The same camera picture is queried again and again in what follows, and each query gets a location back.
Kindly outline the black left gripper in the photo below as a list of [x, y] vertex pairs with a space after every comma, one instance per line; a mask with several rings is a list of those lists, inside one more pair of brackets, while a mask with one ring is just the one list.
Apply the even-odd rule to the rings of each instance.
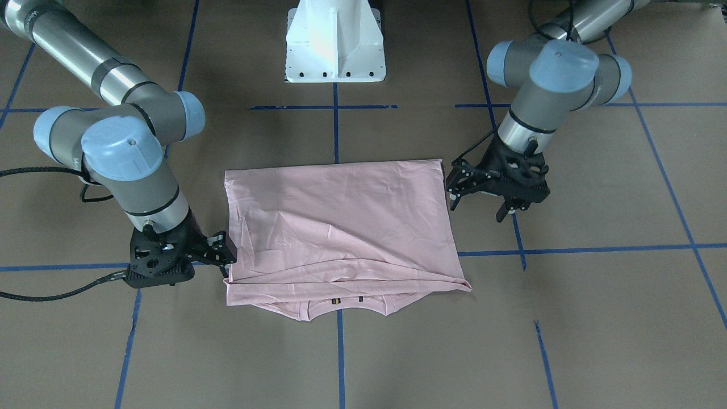
[[456, 210], [462, 197], [469, 194], [500, 196], [503, 203], [496, 213], [496, 222], [501, 223], [507, 215], [525, 211], [532, 203], [541, 203], [548, 197], [550, 189], [545, 176], [549, 167], [544, 155], [536, 152], [538, 142], [528, 142], [525, 151], [519, 153], [495, 136], [480, 163], [471, 165], [465, 155], [485, 140], [487, 137], [482, 137], [451, 163], [452, 171], [446, 177], [450, 211]]

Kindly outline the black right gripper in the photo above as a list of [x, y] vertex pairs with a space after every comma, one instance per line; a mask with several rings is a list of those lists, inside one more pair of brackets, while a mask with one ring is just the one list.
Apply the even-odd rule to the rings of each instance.
[[223, 278], [229, 278], [238, 261], [234, 246], [226, 231], [203, 235], [192, 211], [169, 231], [158, 233], [146, 225], [132, 233], [124, 282], [135, 289], [173, 286], [195, 276], [194, 262], [216, 266]]

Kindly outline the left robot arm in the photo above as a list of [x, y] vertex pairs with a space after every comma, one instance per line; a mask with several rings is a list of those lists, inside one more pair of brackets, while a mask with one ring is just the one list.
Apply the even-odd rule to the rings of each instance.
[[445, 189], [455, 210], [462, 197], [478, 192], [502, 197], [502, 221], [550, 194], [544, 150], [568, 113], [618, 100], [628, 91], [633, 69], [625, 58], [597, 54], [599, 41], [645, 1], [571, 1], [569, 7], [522, 41], [502, 41], [489, 52], [486, 74], [517, 90], [509, 111], [486, 136], [477, 165], [464, 155], [452, 161]]

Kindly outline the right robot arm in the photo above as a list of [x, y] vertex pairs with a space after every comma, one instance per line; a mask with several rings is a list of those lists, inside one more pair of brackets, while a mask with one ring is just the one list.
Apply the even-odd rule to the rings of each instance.
[[95, 111], [47, 109], [33, 136], [63, 170], [109, 190], [133, 224], [129, 266], [110, 280], [172, 286], [193, 278], [194, 262], [227, 277], [236, 262], [231, 238], [202, 233], [165, 158], [168, 145], [203, 131], [198, 98], [164, 90], [60, 1], [3, 1], [2, 27], [45, 50], [107, 103]]

